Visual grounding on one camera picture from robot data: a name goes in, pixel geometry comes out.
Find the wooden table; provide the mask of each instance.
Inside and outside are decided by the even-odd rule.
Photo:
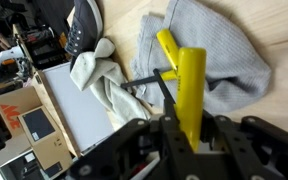
[[[104,21],[104,36],[116,45],[113,60],[132,80],[130,62],[143,15],[164,15],[169,0],[97,1]],[[259,116],[288,131],[288,1],[200,0],[239,26],[273,70],[270,88],[260,101],[227,113],[235,121]]]
[[[18,39],[19,41],[19,45],[21,46],[22,50],[24,51],[24,55],[25,57],[28,59],[28,61],[31,63],[31,75],[33,76],[33,74],[35,73],[36,69],[33,65],[33,58],[29,52],[29,50],[27,49],[26,45],[25,45],[25,42],[22,38],[22,31],[21,31],[21,28],[19,27],[19,25],[17,24],[13,24],[13,36],[15,38]]]

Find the shoe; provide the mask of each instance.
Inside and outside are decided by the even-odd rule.
[[[65,50],[77,57],[85,51],[94,51],[99,41],[103,22],[95,0],[74,0],[75,14]]]

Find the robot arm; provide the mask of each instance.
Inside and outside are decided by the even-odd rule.
[[[0,53],[0,66],[2,62],[7,59],[22,58],[22,57],[24,57],[24,54],[19,45],[12,47],[9,50],[2,51]]]

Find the yellow plastic tool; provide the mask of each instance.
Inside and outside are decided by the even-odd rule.
[[[157,33],[157,39],[172,66],[172,70],[164,72],[164,81],[177,78],[177,100],[175,111],[180,121],[180,128],[186,134],[194,151],[200,141],[203,93],[206,66],[206,51],[201,48],[178,49],[168,29]]]
[[[178,66],[178,47],[176,42],[168,29],[162,29],[156,35],[158,42],[162,46],[162,49],[167,57],[167,60],[172,66],[172,69],[177,71]]]
[[[176,73],[174,70],[169,70],[169,71],[161,73],[161,77],[164,81],[169,81],[172,79],[176,79]]]
[[[205,66],[205,49],[179,50],[175,112],[180,121],[180,128],[194,151],[198,149],[201,134]]]

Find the white towel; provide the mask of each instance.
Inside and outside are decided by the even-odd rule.
[[[153,75],[153,69],[170,69],[156,33],[168,28],[179,47],[207,51],[204,108],[210,113],[233,111],[260,99],[266,92],[271,70],[244,33],[225,17],[196,0],[170,0],[165,19],[144,16],[138,52],[131,62],[134,79]],[[166,82],[176,100],[176,81]],[[136,96],[163,107],[157,83],[138,86]]]
[[[108,58],[114,44],[102,38],[95,52],[80,54],[71,71],[71,79],[83,91],[90,87],[99,101],[124,125],[134,118],[149,119],[149,112],[130,93],[120,87],[125,83],[120,66]]]

